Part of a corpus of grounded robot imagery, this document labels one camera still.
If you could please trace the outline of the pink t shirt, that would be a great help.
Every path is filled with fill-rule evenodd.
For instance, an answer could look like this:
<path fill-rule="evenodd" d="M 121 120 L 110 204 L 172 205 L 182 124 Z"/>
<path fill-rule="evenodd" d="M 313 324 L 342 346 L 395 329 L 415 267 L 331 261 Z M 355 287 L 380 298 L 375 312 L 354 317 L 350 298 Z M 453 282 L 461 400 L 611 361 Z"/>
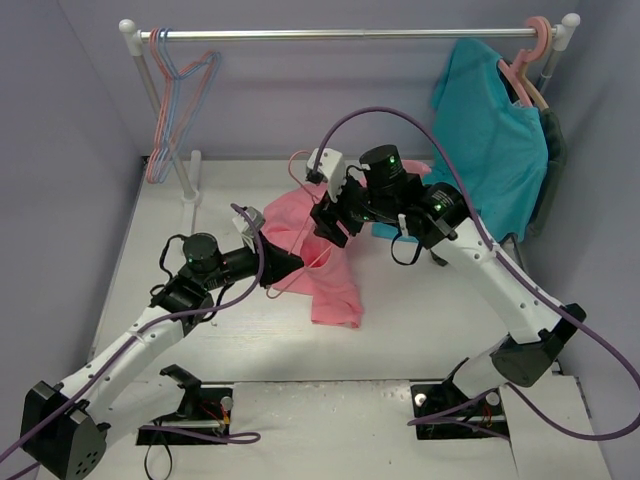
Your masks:
<path fill-rule="evenodd" d="M 308 295 L 312 298 L 311 321 L 357 329 L 364 309 L 347 252 L 325 241 L 331 246 L 329 259 L 309 273 L 313 281 L 313 294 Z"/>

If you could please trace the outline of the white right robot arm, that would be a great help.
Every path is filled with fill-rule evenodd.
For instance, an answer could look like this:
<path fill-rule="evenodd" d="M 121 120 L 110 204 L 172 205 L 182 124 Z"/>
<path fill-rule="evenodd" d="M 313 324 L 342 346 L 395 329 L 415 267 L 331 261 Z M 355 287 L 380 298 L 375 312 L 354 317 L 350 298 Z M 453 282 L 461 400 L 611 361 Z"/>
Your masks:
<path fill-rule="evenodd" d="M 404 168 L 394 145 L 382 145 L 360 158 L 360 184 L 333 149 L 315 150 L 308 178 L 327 191 L 311 210 L 317 236 L 343 248 L 368 222 L 395 227 L 419 247 L 462 274 L 506 327 L 506 336 L 485 352 L 462 361 L 437 387 L 445 405 L 464 412 L 481 393 L 506 383 L 529 388 L 555 362 L 586 314 L 538 290 L 500 245 L 479 231 L 461 193 L 447 183 L 425 185 Z"/>

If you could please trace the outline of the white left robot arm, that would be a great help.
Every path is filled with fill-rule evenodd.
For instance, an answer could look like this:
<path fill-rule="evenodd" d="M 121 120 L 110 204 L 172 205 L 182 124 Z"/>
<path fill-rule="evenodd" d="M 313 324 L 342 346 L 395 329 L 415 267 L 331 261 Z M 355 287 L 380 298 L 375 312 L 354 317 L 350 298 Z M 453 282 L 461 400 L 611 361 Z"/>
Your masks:
<path fill-rule="evenodd" d="M 41 381 L 26 394 L 19 446 L 56 478 L 86 478 L 111 445 L 139 426 L 165 415 L 195 415 L 201 382 L 183 368 L 161 369 L 161 377 L 175 381 L 172 387 L 137 387 L 136 378 L 224 309 L 212 291 L 244 279 L 266 288 L 304 265 L 262 233 L 227 253 L 208 233 L 180 240 L 184 265 L 152 295 L 134 324 L 80 370 L 54 385 Z"/>

